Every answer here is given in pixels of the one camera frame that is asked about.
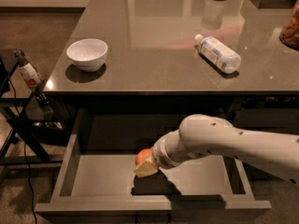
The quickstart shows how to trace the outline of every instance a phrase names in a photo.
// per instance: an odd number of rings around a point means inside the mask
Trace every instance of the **bowl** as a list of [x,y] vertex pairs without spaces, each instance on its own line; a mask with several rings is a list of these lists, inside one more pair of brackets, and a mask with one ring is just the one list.
[[97,71],[106,61],[107,44],[92,38],[79,40],[68,47],[66,55],[78,69]]

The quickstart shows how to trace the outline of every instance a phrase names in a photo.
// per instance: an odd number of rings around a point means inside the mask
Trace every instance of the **brown jar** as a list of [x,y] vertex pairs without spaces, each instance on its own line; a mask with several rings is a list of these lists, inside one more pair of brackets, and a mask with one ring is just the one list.
[[283,44],[299,50],[299,5],[294,7],[292,17],[283,27],[279,38]]

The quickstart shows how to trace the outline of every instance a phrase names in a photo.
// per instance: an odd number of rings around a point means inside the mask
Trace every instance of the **gray tabletop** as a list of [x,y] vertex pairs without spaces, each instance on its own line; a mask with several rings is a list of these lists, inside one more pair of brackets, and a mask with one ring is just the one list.
[[[91,0],[45,87],[47,95],[298,94],[299,51],[279,41],[290,9],[258,9],[250,0]],[[242,58],[231,75],[194,47],[213,35]],[[83,38],[108,44],[105,65],[78,70],[66,49]]]

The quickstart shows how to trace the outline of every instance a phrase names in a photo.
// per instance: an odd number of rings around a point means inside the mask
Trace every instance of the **brown floor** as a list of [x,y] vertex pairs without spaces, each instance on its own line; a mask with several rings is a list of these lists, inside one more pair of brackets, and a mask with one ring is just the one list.
[[[23,49],[28,60],[43,74],[43,78],[47,79],[78,18],[79,14],[74,13],[0,13],[0,49]],[[18,87],[19,95],[26,96],[30,93],[23,86],[20,76],[16,76],[13,82]],[[4,118],[0,118],[0,130],[0,146],[2,146],[10,130]],[[51,154],[64,153],[64,147],[49,145],[44,147]],[[10,151],[21,155],[23,142],[20,141]],[[26,166],[10,169],[6,178],[0,183],[1,224],[34,223],[27,171]],[[59,168],[32,170],[31,181],[35,191],[35,203],[46,203],[50,200],[58,172]],[[251,187],[256,199],[269,200],[273,209],[255,221],[240,220],[236,223],[299,223],[299,188],[275,178],[251,181]],[[38,223],[49,222],[38,217]]]

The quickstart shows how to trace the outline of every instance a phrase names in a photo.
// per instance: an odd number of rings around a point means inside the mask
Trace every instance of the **power cord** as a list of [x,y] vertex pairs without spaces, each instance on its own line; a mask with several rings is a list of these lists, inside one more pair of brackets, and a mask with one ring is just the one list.
[[[10,86],[12,87],[12,90],[13,90],[13,93],[14,93],[14,106],[15,106],[15,109],[18,113],[18,116],[21,115],[21,112],[19,111],[18,107],[17,107],[17,102],[16,102],[16,99],[17,99],[17,92],[16,92],[16,89],[15,87],[13,86],[11,80],[10,80],[10,77],[7,76],[8,78],[8,82],[10,84]],[[31,199],[31,211],[32,211],[32,214],[33,216],[35,217],[35,224],[37,224],[37,218],[36,218],[36,213],[35,213],[35,191],[32,187],[32,184],[31,184],[31,180],[30,180],[30,175],[31,175],[31,166],[30,166],[30,163],[27,159],[27,154],[26,154],[26,147],[27,147],[27,144],[24,142],[24,158],[25,158],[25,161],[28,165],[28,175],[27,175],[27,181],[28,181],[28,185],[29,185],[29,188],[31,190],[31,193],[32,193],[32,199]]]

